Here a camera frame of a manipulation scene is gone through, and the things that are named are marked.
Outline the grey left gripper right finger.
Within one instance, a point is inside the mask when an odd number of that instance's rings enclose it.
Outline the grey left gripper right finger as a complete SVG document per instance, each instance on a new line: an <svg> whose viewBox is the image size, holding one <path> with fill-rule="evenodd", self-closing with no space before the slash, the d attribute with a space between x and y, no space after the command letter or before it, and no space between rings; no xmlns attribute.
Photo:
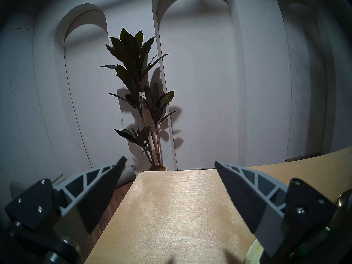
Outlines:
<svg viewBox="0 0 352 264"><path fill-rule="evenodd" d="M272 176L215 161L230 199L264 249L262 257L289 257L322 232L337 206L311 185L292 178L285 185Z"/></svg>

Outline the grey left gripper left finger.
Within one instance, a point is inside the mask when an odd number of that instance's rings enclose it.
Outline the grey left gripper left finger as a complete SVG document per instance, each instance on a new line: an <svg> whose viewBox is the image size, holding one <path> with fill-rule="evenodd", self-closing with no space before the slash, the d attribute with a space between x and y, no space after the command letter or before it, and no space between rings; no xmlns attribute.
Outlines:
<svg viewBox="0 0 352 264"><path fill-rule="evenodd" d="M26 232L83 245L109 205L126 162L122 156L114 165L77 173L55 187L48 178L40 179L8 203L5 212Z"/></svg>

